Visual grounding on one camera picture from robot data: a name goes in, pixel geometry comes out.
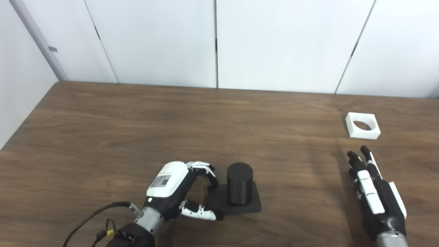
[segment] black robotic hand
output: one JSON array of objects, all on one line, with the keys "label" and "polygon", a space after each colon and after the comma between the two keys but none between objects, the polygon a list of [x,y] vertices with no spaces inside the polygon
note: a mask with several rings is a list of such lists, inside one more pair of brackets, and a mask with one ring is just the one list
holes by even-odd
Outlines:
[{"label": "black robotic hand", "polygon": [[393,182],[382,179],[372,152],[361,147],[366,164],[353,151],[348,152],[350,176],[363,211],[368,235],[379,246],[408,246],[405,226],[406,209]]}]

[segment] gray door hinge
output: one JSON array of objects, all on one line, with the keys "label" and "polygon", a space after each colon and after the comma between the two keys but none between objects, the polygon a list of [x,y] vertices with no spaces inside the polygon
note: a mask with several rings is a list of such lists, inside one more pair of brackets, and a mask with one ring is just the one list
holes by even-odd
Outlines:
[{"label": "gray door hinge", "polygon": [[356,46],[357,46],[357,45],[358,45],[358,42],[355,43],[354,49],[352,50],[352,53],[351,53],[351,57],[354,55],[354,52],[355,52],[355,49],[356,49]]},{"label": "gray door hinge", "polygon": [[96,26],[94,26],[94,30],[96,31],[97,37],[98,37],[99,39],[101,39],[101,36],[99,36],[99,32],[97,31]]}]

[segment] white square block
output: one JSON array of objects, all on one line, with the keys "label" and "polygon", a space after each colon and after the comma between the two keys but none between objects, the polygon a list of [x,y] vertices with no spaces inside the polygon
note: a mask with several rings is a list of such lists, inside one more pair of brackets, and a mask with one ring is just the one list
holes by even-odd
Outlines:
[{"label": "white square block", "polygon": [[[358,128],[354,121],[367,124],[371,130],[366,131]],[[352,138],[363,138],[376,140],[381,131],[374,114],[367,113],[348,113],[346,116],[346,125],[348,126],[349,136]]]}]

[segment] label sticker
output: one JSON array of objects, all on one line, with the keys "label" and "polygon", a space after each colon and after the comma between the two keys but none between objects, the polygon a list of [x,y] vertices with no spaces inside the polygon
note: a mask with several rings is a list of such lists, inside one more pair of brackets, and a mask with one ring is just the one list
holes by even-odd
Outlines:
[{"label": "label sticker", "polygon": [[170,178],[171,175],[158,176],[154,179],[150,188],[166,187],[166,184],[168,183]]}]

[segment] yellow connector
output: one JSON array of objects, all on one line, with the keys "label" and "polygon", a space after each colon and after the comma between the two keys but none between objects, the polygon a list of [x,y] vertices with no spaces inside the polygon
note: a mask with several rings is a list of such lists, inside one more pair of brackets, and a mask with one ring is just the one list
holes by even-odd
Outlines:
[{"label": "yellow connector", "polygon": [[114,230],[109,230],[107,231],[107,237],[113,236],[114,235]]}]

